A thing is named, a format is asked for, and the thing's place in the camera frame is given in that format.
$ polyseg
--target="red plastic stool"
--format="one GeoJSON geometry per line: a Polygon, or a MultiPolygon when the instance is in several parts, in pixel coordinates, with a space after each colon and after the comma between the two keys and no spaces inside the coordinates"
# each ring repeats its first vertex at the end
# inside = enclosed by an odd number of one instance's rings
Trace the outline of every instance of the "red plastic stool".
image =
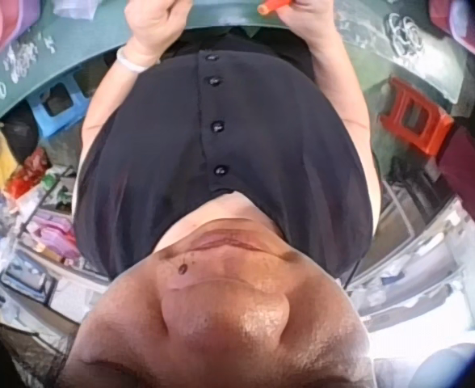
{"type": "Polygon", "coordinates": [[[381,123],[423,153],[436,156],[453,126],[453,118],[401,79],[391,77],[389,82],[396,91],[396,99],[389,115],[380,117],[381,123]],[[406,127],[404,120],[415,108],[420,108],[421,112],[416,128],[412,129],[406,127]]]}

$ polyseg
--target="black button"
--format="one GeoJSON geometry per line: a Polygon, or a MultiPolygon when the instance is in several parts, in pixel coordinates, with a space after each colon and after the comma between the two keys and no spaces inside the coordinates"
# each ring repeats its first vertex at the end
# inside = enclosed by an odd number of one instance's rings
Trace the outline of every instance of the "black button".
{"type": "Polygon", "coordinates": [[[225,123],[223,121],[214,121],[211,124],[211,129],[214,133],[223,132],[225,129],[225,123]]]}
{"type": "Polygon", "coordinates": [[[221,78],[220,77],[209,77],[207,78],[207,82],[210,86],[218,86],[221,84],[221,78]]]}
{"type": "Polygon", "coordinates": [[[227,166],[218,166],[214,169],[214,174],[218,176],[223,176],[229,171],[227,166]]]}

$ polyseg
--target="green table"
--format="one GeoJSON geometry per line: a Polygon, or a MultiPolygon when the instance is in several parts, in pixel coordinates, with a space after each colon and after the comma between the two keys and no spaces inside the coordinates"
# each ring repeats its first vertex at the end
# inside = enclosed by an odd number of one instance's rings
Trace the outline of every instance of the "green table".
{"type": "MultiPolygon", "coordinates": [[[[373,11],[366,2],[375,0],[336,0],[335,21],[347,48],[360,48],[368,54],[355,62],[356,72],[362,78],[384,78],[386,74],[370,74],[383,66],[378,61],[398,63],[384,32],[384,17],[373,11]]],[[[256,9],[261,0],[195,0],[189,15],[187,28],[218,26],[283,27],[275,18],[263,18],[256,9]]],[[[129,38],[128,26],[123,9],[127,0],[104,0],[92,21],[74,20],[55,16],[53,3],[45,0],[40,20],[22,37],[13,43],[15,54],[28,48],[35,54],[35,61],[29,61],[27,73],[13,78],[13,66],[7,64],[8,49],[0,55],[0,118],[30,93],[50,82],[65,71],[96,57],[99,54],[121,46],[129,38]]],[[[401,67],[427,80],[447,99],[458,100],[463,80],[466,54],[460,46],[451,45],[449,39],[434,40],[425,36],[425,44],[433,45],[433,57],[426,55],[414,63],[399,63],[401,67]],[[430,67],[430,63],[439,66],[430,67]]]]}

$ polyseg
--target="plastic bag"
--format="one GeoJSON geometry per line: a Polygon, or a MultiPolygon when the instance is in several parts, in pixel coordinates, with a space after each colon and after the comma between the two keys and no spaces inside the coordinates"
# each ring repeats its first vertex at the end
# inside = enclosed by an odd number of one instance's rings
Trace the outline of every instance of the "plastic bag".
{"type": "Polygon", "coordinates": [[[15,227],[11,228],[8,235],[0,240],[0,276],[2,271],[8,268],[11,261],[15,257],[15,249],[17,247],[17,234],[22,224],[20,219],[17,219],[15,227]]]}
{"type": "Polygon", "coordinates": [[[54,13],[64,18],[92,20],[102,0],[53,0],[54,13]]]}

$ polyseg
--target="person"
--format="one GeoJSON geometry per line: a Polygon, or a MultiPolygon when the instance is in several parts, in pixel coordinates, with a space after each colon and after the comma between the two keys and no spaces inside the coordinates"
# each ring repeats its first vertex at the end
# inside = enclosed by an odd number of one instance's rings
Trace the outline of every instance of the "person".
{"type": "Polygon", "coordinates": [[[240,34],[176,42],[191,5],[129,1],[132,36],[86,114],[75,231],[113,282],[58,381],[374,386],[335,281],[369,248],[380,185],[334,4],[277,11],[299,56],[240,34]]]}

